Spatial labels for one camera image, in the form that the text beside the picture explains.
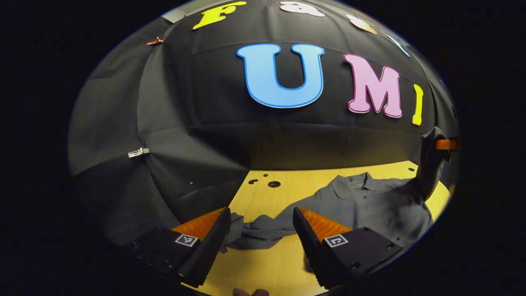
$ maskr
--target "yellow letter f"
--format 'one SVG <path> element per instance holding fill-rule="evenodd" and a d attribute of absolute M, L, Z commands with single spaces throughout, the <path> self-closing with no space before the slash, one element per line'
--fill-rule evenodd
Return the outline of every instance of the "yellow letter f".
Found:
<path fill-rule="evenodd" d="M 245 1 L 239 1 L 239 2 L 234 2 L 234 3 L 227 4 L 227 5 L 209 9 L 201 13 L 203 15 L 203 18 L 201 19 L 201 22 L 199 22 L 199 24 L 194 26 L 194 29 L 201 28 L 211 23 L 222 21 L 226 17 L 224 15 L 221 15 L 221 13 L 224 13 L 224 14 L 232 13 L 236 10 L 236 5 L 245 5 L 245 4 L 247 4 Z"/>

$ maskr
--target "gray polo shirt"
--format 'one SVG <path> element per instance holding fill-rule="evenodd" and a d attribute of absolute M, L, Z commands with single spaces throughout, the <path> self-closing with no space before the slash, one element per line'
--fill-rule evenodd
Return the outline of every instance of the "gray polo shirt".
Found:
<path fill-rule="evenodd" d="M 400 246 L 408 246 L 433 224 L 417 190 L 415 179 L 376 180 L 369 173 L 339 175 L 314 195 L 289 205 L 275 219 L 261 215 L 254 222 L 243 223 L 243 217 L 233 213 L 226 246 L 268 249 L 283 236 L 296 234 L 292 212 L 297 206 L 351 229 L 369 227 Z"/>

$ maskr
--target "blue letter u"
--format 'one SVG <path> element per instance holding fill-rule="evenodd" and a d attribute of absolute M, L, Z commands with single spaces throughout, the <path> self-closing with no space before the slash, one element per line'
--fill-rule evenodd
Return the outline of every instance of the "blue letter u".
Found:
<path fill-rule="evenodd" d="M 310 44 L 295 44 L 292 51 L 301 55 L 305 82 L 296 89 L 279 85 L 275 55 L 281 51 L 276 44 L 244 46 L 237 55 L 245 60 L 245 80 L 250 96 L 259 103 L 274 108 L 294 108 L 314 102 L 323 91 L 320 55 L 323 48 Z"/>

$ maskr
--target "hand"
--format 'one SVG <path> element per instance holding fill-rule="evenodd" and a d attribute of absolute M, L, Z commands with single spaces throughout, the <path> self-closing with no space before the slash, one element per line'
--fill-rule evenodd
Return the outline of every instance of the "hand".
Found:
<path fill-rule="evenodd" d="M 232 296 L 269 296 L 269 293 L 267 290 L 257 289 L 252 295 L 249 295 L 244 290 L 234 288 Z"/>

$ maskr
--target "yellow table surface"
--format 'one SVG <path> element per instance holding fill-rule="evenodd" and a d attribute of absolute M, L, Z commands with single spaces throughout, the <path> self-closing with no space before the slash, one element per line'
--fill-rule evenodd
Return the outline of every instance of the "yellow table surface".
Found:
<path fill-rule="evenodd" d="M 274 218 L 291 203 L 327 186 L 337 175 L 352 176 L 369 172 L 375 179 L 406 179 L 415 177 L 416 170 L 415 164 L 404 161 L 347 169 L 250 171 L 229 207 L 231 212 L 244 216 L 244 222 L 252 222 L 262 214 Z M 252 179 L 258 182 L 248 184 Z M 279 181 L 281 186 L 270 188 L 270 181 Z M 434 221 L 446 206 L 449 196 L 446 187 L 439 183 L 427 200 L 426 205 Z M 230 296 L 234 288 L 243 289 L 249 294 L 258 288 L 265 289 L 271 296 L 321 294 L 326 289 L 319 286 L 313 273 L 304 270 L 304 253 L 297 235 L 286 236 L 266 250 L 228 248 L 227 253 L 217 255 L 205 283 L 196 290 L 213 296 Z"/>

